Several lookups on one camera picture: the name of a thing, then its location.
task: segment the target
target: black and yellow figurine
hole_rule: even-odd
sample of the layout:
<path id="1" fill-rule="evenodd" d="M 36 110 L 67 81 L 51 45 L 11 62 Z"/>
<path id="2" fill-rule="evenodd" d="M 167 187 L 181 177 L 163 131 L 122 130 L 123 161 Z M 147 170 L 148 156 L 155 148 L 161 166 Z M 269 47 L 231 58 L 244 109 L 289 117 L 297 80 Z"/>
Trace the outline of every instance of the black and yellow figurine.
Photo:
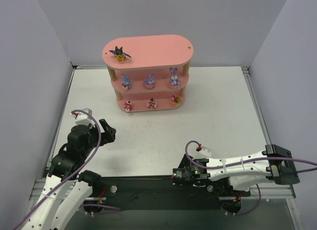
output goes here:
<path id="1" fill-rule="evenodd" d="M 122 51 L 122 47 L 118 48 L 118 46 L 115 47 L 115 50 L 109 50 L 110 53 L 113 53 L 115 55 L 115 57 L 117 58 L 118 61 L 123 62 L 125 60 L 125 57 L 128 56 L 129 58 L 131 58 L 130 55 L 128 55 L 127 53 L 124 53 Z"/>

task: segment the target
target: shelf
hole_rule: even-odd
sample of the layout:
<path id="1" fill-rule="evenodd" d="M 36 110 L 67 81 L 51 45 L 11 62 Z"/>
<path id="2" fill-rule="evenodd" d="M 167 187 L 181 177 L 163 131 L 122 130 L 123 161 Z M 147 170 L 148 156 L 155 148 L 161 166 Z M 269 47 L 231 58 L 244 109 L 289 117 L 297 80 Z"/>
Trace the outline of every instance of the shelf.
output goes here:
<path id="1" fill-rule="evenodd" d="M 181 103 L 179 105 L 172 105 L 170 102 L 170 97 L 172 95 L 181 98 Z M 126 101 L 131 101 L 133 110 L 129 112 L 140 112 L 149 111 L 148 100 L 154 98 L 157 102 L 157 107 L 155 110 L 171 110 L 180 107 L 184 101 L 185 96 L 180 95 L 180 91 L 171 92 L 154 92 L 154 93 L 139 93 L 139 94 L 123 94 L 122 100 L 117 100 L 117 104 L 121 110 L 124 111 L 124 103 Z"/>
<path id="2" fill-rule="evenodd" d="M 123 62 L 117 61 L 109 52 L 115 47 L 123 47 L 129 54 Z M 192 43 L 179 35 L 139 36 L 118 38 L 110 41 L 103 49 L 103 59 L 107 67 L 114 70 L 180 67 L 190 61 L 194 54 Z"/>
<path id="3" fill-rule="evenodd" d="M 178 68 L 177 76 L 180 80 L 180 86 L 173 89 L 170 85 L 171 72 L 169 68 L 161 69 L 148 69 L 148 70 L 132 70 L 132 71 L 116 71 L 117 80 L 111 81 L 113 88 L 122 93 L 122 95 L 133 93 L 149 93 L 149 92 L 170 92 L 172 90 L 179 90 L 186 86 L 188 83 L 189 75 L 183 75 L 183 67 Z M 131 89 L 124 91 L 122 87 L 123 77 L 122 74 L 128 76 L 131 80 Z M 143 86 L 143 82 L 150 74 L 156 74 L 154 77 L 155 87 L 152 89 L 146 89 Z"/>

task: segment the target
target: blue bunny toy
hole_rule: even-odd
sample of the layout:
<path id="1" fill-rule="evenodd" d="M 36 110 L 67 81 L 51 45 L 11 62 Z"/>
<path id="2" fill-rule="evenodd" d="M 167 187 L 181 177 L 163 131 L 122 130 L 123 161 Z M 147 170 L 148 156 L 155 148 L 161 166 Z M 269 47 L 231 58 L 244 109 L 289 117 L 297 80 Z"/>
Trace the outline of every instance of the blue bunny toy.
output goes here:
<path id="1" fill-rule="evenodd" d="M 123 74 L 122 74 L 122 76 L 123 76 L 123 82 L 122 82 L 123 90 L 127 91 L 127 90 L 131 89 L 131 81 L 127 76 L 125 76 Z"/>
<path id="2" fill-rule="evenodd" d="M 172 86 L 178 86 L 178 85 L 180 85 L 180 81 L 179 81 L 179 78 L 178 78 L 178 76 L 176 75 L 176 72 L 177 72 L 177 68 L 169 68 L 170 69 L 170 72 L 172 73 L 172 76 L 170 77 L 170 80 L 169 80 L 169 82 L 170 82 L 170 84 L 172 85 Z"/>
<path id="3" fill-rule="evenodd" d="M 151 74 L 149 78 L 144 80 L 143 85 L 146 89 L 152 89 L 153 87 L 155 87 L 155 83 L 154 83 L 155 76 L 156 74 Z"/>

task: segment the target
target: white table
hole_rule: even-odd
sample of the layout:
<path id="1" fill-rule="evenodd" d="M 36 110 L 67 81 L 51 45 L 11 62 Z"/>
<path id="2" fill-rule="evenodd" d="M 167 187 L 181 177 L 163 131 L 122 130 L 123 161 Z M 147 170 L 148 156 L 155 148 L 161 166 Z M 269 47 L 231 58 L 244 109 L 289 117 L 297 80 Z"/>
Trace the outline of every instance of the white table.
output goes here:
<path id="1" fill-rule="evenodd" d="M 213 157 L 265 149 L 265 139 L 240 67 L 190 68 L 185 103 L 174 110 L 125 113 L 106 69 L 75 70 L 54 154 L 75 125 L 70 111 L 90 108 L 117 129 L 86 169 L 102 176 L 170 175 L 184 146 L 197 140 Z"/>

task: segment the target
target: bolt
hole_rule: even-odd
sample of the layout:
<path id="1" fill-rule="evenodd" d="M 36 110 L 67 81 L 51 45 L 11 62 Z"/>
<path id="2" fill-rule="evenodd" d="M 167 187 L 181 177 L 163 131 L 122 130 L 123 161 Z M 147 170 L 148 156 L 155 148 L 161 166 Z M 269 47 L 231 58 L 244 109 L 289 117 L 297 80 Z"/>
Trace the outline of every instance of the bolt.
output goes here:
<path id="1" fill-rule="evenodd" d="M 208 192 L 212 192 L 212 190 L 213 190 L 213 186 L 212 186 L 212 185 L 208 185 L 208 186 L 207 186 L 207 191 L 208 191 Z"/>
<path id="2" fill-rule="evenodd" d="M 116 193 L 117 190 L 118 190 L 118 188 L 117 188 L 115 185 L 113 185 L 113 186 L 110 187 L 111 193 Z"/>

